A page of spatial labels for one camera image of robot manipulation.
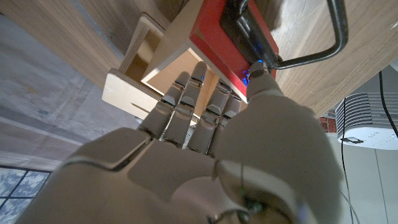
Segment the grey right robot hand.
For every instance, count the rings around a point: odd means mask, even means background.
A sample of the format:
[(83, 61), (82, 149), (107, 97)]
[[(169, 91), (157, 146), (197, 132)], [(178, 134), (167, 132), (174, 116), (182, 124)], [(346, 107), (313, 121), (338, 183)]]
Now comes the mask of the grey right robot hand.
[(338, 223), (342, 174), (314, 113), (262, 61), (206, 155), (162, 118), (82, 145), (18, 223)]

